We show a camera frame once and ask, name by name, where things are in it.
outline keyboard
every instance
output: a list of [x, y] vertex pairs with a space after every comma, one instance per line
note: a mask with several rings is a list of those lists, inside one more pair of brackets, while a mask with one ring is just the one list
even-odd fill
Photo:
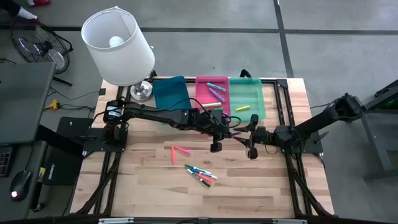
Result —
[[8, 177], [12, 161], [12, 146], [0, 146], [0, 177]]

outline lamp base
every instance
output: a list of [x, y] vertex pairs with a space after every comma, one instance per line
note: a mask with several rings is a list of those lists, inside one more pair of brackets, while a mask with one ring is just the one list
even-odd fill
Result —
[[130, 94], [137, 102], [146, 102], [152, 98], [152, 85], [147, 81], [134, 84], [130, 89]]

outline concrete floor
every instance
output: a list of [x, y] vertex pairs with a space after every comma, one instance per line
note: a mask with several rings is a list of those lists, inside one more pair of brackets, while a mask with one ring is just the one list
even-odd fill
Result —
[[[279, 3], [286, 29], [398, 29], [395, 0], [279, 0]], [[47, 25], [81, 26], [93, 13], [113, 6], [131, 12], [141, 27], [278, 28], [272, 0], [52, 0], [51, 5], [31, 11]], [[8, 20], [4, 14], [0, 19]], [[60, 75], [74, 86], [54, 83], [53, 87], [70, 98], [98, 90], [101, 79], [80, 33], [57, 33], [75, 48], [70, 68]], [[255, 77], [287, 77], [279, 34], [145, 32], [144, 35], [154, 46], [158, 75], [236, 77], [245, 68]], [[8, 31], [0, 31], [0, 58], [22, 62], [8, 39]], [[287, 46], [294, 77], [304, 78], [312, 106], [327, 103], [346, 92], [366, 103], [375, 91], [398, 78], [396, 35], [287, 35]], [[97, 95], [75, 101], [52, 95], [48, 102], [55, 98], [62, 103], [94, 106]], [[315, 108], [312, 113], [321, 110]], [[62, 116], [87, 115], [88, 111], [49, 111], [43, 115], [42, 124], [55, 129]], [[398, 222], [398, 180], [365, 183], [362, 179], [380, 169], [362, 123], [340, 122], [322, 131], [330, 132], [322, 144], [335, 213], [346, 218]], [[49, 197], [57, 205], [45, 208], [44, 216], [62, 213], [68, 199], [68, 191], [65, 192]]]

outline fan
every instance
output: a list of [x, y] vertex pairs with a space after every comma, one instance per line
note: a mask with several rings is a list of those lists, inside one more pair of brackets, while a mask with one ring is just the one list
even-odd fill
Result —
[[26, 62], [54, 62], [55, 74], [69, 67], [72, 44], [37, 20], [15, 18], [11, 25], [11, 41]]

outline butcher block tabletop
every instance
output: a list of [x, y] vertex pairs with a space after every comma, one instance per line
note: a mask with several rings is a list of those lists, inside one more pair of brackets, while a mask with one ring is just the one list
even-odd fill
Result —
[[[296, 124], [311, 118], [304, 80], [288, 78], [289, 93]], [[103, 81], [106, 94], [98, 98], [96, 114], [105, 110], [106, 102], [114, 100], [118, 87]], [[195, 97], [195, 84], [187, 83], [189, 95]], [[274, 88], [262, 85], [266, 118], [259, 122], [268, 131], [279, 125]], [[282, 90], [282, 106], [287, 115]], [[155, 106], [152, 98], [145, 105]], [[102, 128], [103, 117], [93, 126]], [[259, 157], [250, 160], [244, 146], [234, 139], [221, 141], [223, 150], [210, 152], [212, 138], [195, 131], [178, 131], [167, 124], [143, 119], [128, 121], [126, 150], [122, 153], [112, 216], [129, 217], [213, 217], [213, 218], [292, 218], [292, 199], [285, 157], [276, 147], [257, 145]], [[191, 154], [171, 147], [191, 150]], [[103, 152], [94, 152], [83, 161], [73, 197], [71, 212], [79, 210], [98, 186], [103, 165]], [[307, 185], [317, 200], [330, 213], [333, 206], [325, 171], [319, 158], [303, 154]], [[190, 175], [184, 164], [210, 171], [218, 179], [208, 188]], [[108, 188], [104, 191], [106, 205]], [[297, 187], [300, 208], [303, 198]]]

